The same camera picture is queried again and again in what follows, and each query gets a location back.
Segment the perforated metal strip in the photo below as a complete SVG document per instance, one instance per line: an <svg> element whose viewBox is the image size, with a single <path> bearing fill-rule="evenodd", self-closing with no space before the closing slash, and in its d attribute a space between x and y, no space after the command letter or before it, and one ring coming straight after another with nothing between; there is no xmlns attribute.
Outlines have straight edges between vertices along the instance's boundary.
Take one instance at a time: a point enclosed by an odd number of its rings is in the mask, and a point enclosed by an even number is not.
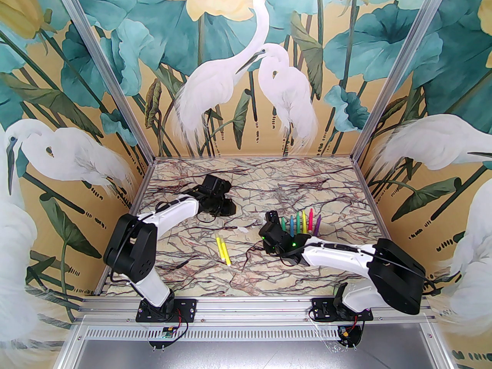
<svg viewBox="0 0 492 369"><path fill-rule="evenodd" d="M148 342L156 332L164 327L109 327L90 326L80 340L95 341L146 341ZM300 326L265 326L265 327L211 327L211 326L181 326L177 330L180 341L232 341L232 342L259 342L259 341L337 341L339 335L337 326L314 326L312 324Z"/></svg>

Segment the small board with yellow connector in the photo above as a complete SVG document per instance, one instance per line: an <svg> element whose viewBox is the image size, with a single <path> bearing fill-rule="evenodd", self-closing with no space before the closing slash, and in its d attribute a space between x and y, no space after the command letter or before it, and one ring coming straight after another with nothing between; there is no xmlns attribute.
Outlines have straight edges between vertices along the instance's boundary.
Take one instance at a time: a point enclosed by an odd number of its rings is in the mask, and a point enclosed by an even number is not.
<svg viewBox="0 0 492 369"><path fill-rule="evenodd" d="M362 325L355 326L339 326L337 329L339 336L339 343L349 349L355 349L362 339L362 334L364 332L365 323L362 322Z"/></svg>

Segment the grey metal sheet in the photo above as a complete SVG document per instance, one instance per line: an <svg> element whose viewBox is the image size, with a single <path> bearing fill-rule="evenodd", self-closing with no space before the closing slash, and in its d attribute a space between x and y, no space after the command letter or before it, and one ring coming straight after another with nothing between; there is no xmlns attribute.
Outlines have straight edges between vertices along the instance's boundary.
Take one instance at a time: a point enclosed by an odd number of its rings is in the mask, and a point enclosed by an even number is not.
<svg viewBox="0 0 492 369"><path fill-rule="evenodd" d="M424 350L360 347L331 352L322 342L178 342L153 349L147 342L87 341L63 369L436 369Z"/></svg>

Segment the small green circuit board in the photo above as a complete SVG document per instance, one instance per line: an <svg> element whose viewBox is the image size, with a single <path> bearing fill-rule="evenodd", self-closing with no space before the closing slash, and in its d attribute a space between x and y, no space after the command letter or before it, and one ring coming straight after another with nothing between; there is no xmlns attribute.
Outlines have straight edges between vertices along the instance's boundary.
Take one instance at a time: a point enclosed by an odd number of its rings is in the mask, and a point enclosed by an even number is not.
<svg viewBox="0 0 492 369"><path fill-rule="evenodd" d="M156 332L149 340L149 345L156 349L165 349L170 346L176 337L178 328L176 326L164 327L162 331Z"/></svg>

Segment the aluminium frame rail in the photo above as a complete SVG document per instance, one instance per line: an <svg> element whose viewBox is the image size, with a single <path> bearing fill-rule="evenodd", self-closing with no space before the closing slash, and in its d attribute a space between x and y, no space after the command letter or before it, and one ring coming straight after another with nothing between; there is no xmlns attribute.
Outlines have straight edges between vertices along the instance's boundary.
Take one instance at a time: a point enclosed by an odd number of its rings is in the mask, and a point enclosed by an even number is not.
<svg viewBox="0 0 492 369"><path fill-rule="evenodd" d="M299 325L308 324L311 296L197 297L195 325ZM137 296L95 296L81 303L75 323L131 324L140 305ZM371 309L374 323L436 322L427 300L420 313L409 315L388 306Z"/></svg>

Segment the aluminium frame post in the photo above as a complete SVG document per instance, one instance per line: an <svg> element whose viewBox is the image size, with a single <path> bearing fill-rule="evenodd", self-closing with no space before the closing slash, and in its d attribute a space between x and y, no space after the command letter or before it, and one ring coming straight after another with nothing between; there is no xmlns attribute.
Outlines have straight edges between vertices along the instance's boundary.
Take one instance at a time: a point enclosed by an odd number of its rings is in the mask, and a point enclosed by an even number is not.
<svg viewBox="0 0 492 369"><path fill-rule="evenodd" d="M376 126L382 117L390 98L396 92L398 86L403 82L404 74L411 64L442 1L443 0L423 0L415 21L404 40L403 46L386 78L383 88L376 99L373 110L350 153L350 160L353 165L358 162L364 148L369 142L371 134L376 130Z"/></svg>
<svg viewBox="0 0 492 369"><path fill-rule="evenodd" d="M70 18L72 19L74 26L77 28L81 39L83 40L88 52L99 70L104 83L106 84L109 93L113 97L115 104L121 111L125 121L127 122L130 130L134 134L140 149L143 152L143 157L146 161L152 165L155 160L155 154L147 140L141 126L139 125L134 113L130 107L130 104L117 81L117 78L111 68L109 60L105 56L96 34L91 27L86 14L79 2L79 0L61 0L65 9L67 10Z"/></svg>

